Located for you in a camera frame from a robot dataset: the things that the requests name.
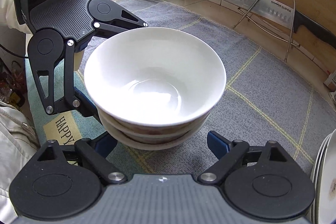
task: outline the white bowl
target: white bowl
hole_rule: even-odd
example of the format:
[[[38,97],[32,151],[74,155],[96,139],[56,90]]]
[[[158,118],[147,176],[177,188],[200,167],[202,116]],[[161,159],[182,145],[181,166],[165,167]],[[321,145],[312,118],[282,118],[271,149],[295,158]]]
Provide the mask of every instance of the white bowl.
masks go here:
[[[129,137],[132,140],[135,140],[140,143],[146,143],[146,144],[162,144],[162,143],[167,143],[173,140],[176,140],[177,138],[180,138],[184,134],[186,134],[188,131],[196,128],[200,124],[202,124],[209,116],[209,113],[206,113],[205,115],[197,118],[196,120],[189,122],[185,124],[182,128],[179,130],[176,130],[174,128],[171,129],[162,129],[158,131],[134,131],[131,130],[122,124],[118,123],[112,116],[108,115],[106,112],[101,110],[99,107],[98,109],[98,114],[100,119],[103,119],[111,125],[112,127],[120,130],[122,133],[124,133],[127,137]]]
[[[193,128],[192,130],[188,131],[186,134],[184,134],[183,136],[181,136],[180,138],[176,140],[173,140],[167,143],[162,143],[162,144],[145,144],[145,143],[140,143],[140,142],[137,142],[137,141],[134,141],[128,138],[120,130],[111,126],[104,119],[104,117],[101,119],[101,123],[105,127],[106,131],[110,133],[112,137],[114,137],[116,140],[118,140],[119,142],[127,146],[130,146],[136,149],[142,149],[142,150],[163,150],[163,149],[168,149],[168,148],[172,148],[174,146],[180,145],[181,143],[184,143],[186,140],[194,136],[197,132],[199,132],[201,128],[204,126],[206,121],[207,121],[207,118],[198,127]]]
[[[209,112],[226,85],[224,65],[199,38],[148,27],[110,37],[89,57],[85,87],[109,115],[151,127],[191,122]]]

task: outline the white jacket sleeve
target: white jacket sleeve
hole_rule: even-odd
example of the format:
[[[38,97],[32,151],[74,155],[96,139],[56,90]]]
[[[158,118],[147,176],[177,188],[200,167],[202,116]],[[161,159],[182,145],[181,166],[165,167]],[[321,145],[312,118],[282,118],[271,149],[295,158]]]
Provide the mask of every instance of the white jacket sleeve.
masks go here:
[[[14,0],[0,0],[0,25],[18,29],[24,33],[31,33],[26,24],[19,25],[16,19]]]

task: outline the knife handle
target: knife handle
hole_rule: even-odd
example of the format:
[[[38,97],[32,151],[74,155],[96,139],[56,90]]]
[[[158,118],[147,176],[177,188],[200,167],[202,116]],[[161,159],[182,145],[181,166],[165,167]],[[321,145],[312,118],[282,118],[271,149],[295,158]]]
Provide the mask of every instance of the knife handle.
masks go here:
[[[305,26],[318,39],[336,49],[336,36],[331,31],[296,10],[293,32],[296,33],[301,25]]]

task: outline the black cable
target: black cable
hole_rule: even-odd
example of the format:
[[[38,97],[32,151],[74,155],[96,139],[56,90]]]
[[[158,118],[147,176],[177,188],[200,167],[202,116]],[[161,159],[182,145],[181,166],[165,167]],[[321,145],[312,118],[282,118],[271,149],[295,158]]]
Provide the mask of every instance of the black cable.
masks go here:
[[[8,53],[10,53],[11,55],[14,55],[14,56],[16,56],[16,57],[18,57],[18,58],[28,58],[28,56],[21,56],[21,55],[18,55],[18,54],[16,54],[16,53],[11,52],[10,50],[6,49],[6,48],[5,48],[3,45],[1,45],[1,44],[0,44],[0,47],[1,47],[2,49],[4,49],[6,52],[8,52]]]

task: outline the kitchen knife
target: kitchen knife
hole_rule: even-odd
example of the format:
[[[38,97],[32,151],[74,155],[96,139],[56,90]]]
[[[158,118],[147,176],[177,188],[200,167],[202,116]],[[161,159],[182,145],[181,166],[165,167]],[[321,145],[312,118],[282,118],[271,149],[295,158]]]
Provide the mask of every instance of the kitchen knife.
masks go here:
[[[255,0],[225,0],[234,5],[237,5],[245,10],[248,10]],[[276,0],[259,0],[253,7],[251,12],[267,18],[275,23],[278,23],[288,29],[291,29],[293,8],[282,4]],[[328,43],[333,48],[336,48],[336,36],[309,17],[295,11],[293,31],[296,33],[299,26],[305,26],[313,35],[320,40]]]

